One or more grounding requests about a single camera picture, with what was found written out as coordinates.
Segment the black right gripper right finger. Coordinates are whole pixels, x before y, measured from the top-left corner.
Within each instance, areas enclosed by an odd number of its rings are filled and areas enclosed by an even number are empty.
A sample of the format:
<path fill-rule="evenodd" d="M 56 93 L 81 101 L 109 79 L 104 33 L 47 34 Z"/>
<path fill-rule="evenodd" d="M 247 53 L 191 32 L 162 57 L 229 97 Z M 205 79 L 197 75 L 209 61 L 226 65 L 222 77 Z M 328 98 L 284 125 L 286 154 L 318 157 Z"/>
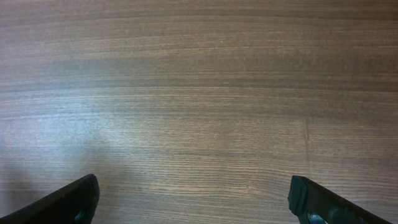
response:
<path fill-rule="evenodd" d="M 301 224 L 391 224 L 303 176 L 292 176 L 288 202 Z"/>

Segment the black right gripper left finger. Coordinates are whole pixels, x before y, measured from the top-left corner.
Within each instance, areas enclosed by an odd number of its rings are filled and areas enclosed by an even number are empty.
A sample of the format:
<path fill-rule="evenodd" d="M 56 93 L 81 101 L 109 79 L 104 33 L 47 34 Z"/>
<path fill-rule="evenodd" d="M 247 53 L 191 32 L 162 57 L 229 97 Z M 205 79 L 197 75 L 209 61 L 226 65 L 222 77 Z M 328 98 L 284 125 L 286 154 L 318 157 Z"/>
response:
<path fill-rule="evenodd" d="M 90 224 L 100 199 L 98 179 L 88 174 L 1 218 L 1 224 Z"/>

